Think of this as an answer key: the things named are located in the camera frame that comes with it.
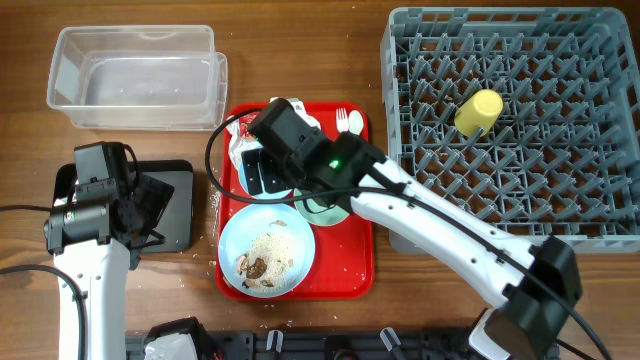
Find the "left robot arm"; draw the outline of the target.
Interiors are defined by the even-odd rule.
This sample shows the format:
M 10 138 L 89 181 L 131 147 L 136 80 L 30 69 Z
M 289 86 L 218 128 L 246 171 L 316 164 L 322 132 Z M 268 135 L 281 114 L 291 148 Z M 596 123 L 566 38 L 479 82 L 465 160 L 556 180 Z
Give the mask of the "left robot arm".
M 156 232 L 174 188 L 139 169 L 130 146 L 98 142 L 74 150 L 76 178 L 45 223 L 54 266 L 71 278 L 60 291 L 62 359 L 123 359 L 125 288 Z

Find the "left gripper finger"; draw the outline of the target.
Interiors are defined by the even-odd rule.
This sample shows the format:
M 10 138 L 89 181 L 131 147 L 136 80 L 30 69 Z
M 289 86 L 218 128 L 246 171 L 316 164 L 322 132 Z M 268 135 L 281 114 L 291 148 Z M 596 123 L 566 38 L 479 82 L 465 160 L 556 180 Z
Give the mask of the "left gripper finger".
M 141 250 L 155 227 L 150 215 L 131 200 L 116 200 L 112 205 L 113 228 L 117 239 L 130 250 Z
M 161 180 L 141 173 L 131 195 L 134 206 L 135 229 L 141 235 L 148 235 L 158 225 L 166 210 L 174 187 Z

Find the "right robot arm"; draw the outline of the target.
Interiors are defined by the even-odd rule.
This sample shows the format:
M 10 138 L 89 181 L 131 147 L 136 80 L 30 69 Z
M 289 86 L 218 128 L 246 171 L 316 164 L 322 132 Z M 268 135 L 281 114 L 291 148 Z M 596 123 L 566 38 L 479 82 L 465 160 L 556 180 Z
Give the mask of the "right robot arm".
M 489 305 L 468 340 L 483 357 L 541 359 L 574 316 L 582 286 L 564 241 L 536 245 L 489 225 L 360 136 L 330 139 L 285 99 L 260 111 L 248 131 L 294 187 L 403 236 L 471 285 Z

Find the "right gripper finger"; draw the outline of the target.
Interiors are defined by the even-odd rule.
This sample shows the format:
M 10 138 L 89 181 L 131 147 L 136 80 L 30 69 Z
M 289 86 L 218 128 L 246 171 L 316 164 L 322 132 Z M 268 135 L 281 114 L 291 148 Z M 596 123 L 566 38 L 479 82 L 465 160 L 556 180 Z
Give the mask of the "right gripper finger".
M 279 168 L 274 158 L 264 149 L 260 150 L 259 168 L 264 191 L 267 194 L 288 192 L 291 190 L 288 183 L 279 175 Z
M 241 154 L 246 192 L 259 195 L 263 192 L 260 175 L 261 150 L 254 149 Z

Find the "yellow plastic cup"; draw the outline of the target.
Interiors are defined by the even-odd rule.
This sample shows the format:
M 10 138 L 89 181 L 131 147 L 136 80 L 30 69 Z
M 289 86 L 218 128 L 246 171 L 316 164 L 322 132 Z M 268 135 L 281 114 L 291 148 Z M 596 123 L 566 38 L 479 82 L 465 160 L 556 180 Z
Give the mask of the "yellow plastic cup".
M 476 92 L 456 112 L 454 125 L 464 136 L 472 137 L 477 131 L 485 136 L 504 109 L 500 94 L 490 89 Z

